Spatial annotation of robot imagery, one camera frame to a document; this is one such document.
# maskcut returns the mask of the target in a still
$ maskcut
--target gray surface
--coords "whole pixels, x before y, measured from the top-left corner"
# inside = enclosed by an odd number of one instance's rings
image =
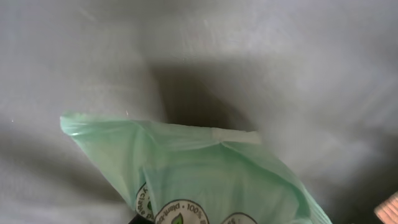
[[[0,223],[131,218],[61,133],[66,110],[258,129],[332,220],[370,215],[398,184],[397,10],[0,0]]]

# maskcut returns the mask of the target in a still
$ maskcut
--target circular logo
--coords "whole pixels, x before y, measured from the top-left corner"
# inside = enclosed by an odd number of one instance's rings
[[[174,200],[155,217],[156,224],[209,224],[205,211],[190,200]]]
[[[257,222],[245,213],[236,212],[226,218],[222,224],[257,224]]]
[[[152,205],[149,200],[147,183],[144,183],[144,185],[138,190],[136,198],[136,212],[149,221],[155,220],[154,213],[152,212]]]

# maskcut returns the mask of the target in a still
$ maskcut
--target plastic bag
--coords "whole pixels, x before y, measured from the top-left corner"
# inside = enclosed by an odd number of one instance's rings
[[[331,223],[254,132],[80,114],[61,127],[156,224]]]

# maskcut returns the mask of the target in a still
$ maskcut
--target green plastic bag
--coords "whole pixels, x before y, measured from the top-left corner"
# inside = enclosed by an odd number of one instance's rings
[[[61,127],[156,224],[331,223],[254,132],[81,114]]]

